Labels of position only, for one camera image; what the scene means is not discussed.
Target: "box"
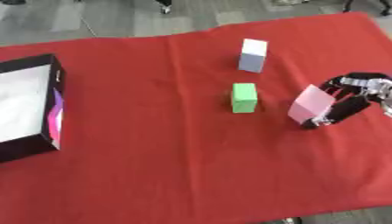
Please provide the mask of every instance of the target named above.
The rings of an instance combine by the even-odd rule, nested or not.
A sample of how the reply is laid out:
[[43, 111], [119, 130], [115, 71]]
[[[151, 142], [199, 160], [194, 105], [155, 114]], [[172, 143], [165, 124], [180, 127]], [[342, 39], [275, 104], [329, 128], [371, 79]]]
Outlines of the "box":
[[291, 105], [289, 117], [301, 124], [308, 119], [325, 114], [334, 102], [333, 96], [310, 85]]
[[246, 38], [243, 41], [239, 69], [260, 73], [267, 55], [267, 42]]
[[60, 148], [64, 77], [52, 54], [0, 63], [0, 162]]
[[233, 84], [233, 113], [253, 113], [257, 104], [257, 91], [253, 83]]

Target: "gray floor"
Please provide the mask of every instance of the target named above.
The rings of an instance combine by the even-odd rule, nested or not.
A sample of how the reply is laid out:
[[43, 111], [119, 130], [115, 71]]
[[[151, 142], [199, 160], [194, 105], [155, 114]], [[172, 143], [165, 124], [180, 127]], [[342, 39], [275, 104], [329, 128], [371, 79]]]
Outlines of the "gray floor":
[[[152, 0], [31, 0], [23, 6], [0, 4], [0, 46], [93, 37], [146, 37], [204, 30], [246, 21], [339, 13], [342, 0], [275, 6], [273, 0], [174, 0], [173, 12], [161, 15]], [[357, 0], [389, 35], [392, 16], [379, 17], [375, 0]], [[392, 207], [304, 217], [304, 223], [392, 223]]]

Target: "pink cube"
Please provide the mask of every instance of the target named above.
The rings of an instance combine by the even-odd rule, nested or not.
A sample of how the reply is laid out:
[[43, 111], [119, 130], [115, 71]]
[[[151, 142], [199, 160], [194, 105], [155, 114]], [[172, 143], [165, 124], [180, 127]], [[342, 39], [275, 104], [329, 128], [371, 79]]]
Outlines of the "pink cube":
[[333, 96], [310, 85], [291, 105], [289, 117], [298, 123], [303, 123], [310, 118], [324, 114], [334, 102]]

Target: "red tablecloth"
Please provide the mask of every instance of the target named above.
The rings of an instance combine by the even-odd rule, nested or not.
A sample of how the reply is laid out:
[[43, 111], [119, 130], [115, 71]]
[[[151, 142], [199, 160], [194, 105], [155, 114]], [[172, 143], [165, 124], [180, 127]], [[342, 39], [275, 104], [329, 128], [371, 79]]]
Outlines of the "red tablecloth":
[[[262, 74], [237, 71], [244, 38], [269, 41]], [[392, 203], [392, 120], [374, 105], [303, 131], [287, 116], [310, 83], [392, 72], [362, 14], [235, 24], [156, 38], [0, 48], [56, 53], [68, 71], [62, 151], [0, 164], [2, 224], [245, 223]], [[256, 82], [232, 114], [233, 82]]]

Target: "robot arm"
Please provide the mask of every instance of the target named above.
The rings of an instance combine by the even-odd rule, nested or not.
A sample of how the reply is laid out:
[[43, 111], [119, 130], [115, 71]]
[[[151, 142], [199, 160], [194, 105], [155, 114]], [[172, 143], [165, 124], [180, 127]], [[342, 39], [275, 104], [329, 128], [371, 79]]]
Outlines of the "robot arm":
[[392, 117], [392, 78], [383, 73], [349, 73], [325, 82], [321, 90], [333, 95], [338, 101], [326, 111], [302, 124], [305, 129], [315, 129], [319, 125], [339, 123], [379, 102], [384, 114]]

